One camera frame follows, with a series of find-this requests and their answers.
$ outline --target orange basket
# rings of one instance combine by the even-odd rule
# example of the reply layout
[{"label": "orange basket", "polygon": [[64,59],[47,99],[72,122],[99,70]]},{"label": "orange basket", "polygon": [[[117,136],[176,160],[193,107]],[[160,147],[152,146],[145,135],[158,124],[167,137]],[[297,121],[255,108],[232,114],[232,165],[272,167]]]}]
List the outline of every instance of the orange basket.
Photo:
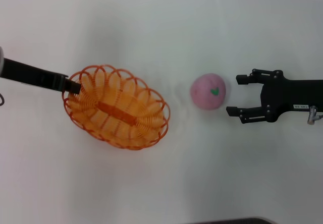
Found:
[{"label": "orange basket", "polygon": [[170,107],[130,72],[109,65],[89,66],[70,80],[82,87],[79,95],[62,93],[66,113],[96,139],[140,150],[166,135]]}]

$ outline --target white backdrop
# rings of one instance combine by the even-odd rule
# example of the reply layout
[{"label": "white backdrop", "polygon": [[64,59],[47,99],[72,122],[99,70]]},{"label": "white backdrop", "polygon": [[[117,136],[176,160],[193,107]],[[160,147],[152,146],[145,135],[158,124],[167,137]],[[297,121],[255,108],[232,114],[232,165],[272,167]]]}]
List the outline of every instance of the white backdrop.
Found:
[{"label": "white backdrop", "polygon": [[[260,106],[261,85],[235,80],[253,68],[323,78],[323,0],[0,0],[0,45],[69,75],[128,69],[172,112],[155,147],[119,150],[78,129],[59,93],[0,79],[0,223],[323,223],[323,121],[243,125],[225,111]],[[226,81],[217,111],[190,100],[204,73]]]}]

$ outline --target pink ball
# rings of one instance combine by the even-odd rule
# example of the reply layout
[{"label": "pink ball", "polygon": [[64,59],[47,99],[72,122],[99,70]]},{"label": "pink ball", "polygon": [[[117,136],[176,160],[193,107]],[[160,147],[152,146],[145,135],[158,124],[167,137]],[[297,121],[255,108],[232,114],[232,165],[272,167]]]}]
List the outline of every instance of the pink ball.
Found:
[{"label": "pink ball", "polygon": [[217,74],[204,74],[191,86],[191,97],[201,109],[217,109],[226,97],[226,85]]}]

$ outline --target white table surface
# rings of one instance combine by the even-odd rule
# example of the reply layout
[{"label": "white table surface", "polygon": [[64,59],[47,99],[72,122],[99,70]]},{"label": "white table surface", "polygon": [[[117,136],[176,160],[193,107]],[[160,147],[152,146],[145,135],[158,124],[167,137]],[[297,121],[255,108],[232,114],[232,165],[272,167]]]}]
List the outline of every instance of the white table surface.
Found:
[{"label": "white table surface", "polygon": [[[235,80],[253,68],[323,78],[323,0],[0,0],[0,45],[68,75],[128,69],[172,112],[159,144],[120,150],[77,128],[59,93],[0,79],[0,223],[323,223],[323,121],[243,125],[225,110],[260,106],[261,85]],[[226,81],[217,111],[190,100],[204,73]]]}]

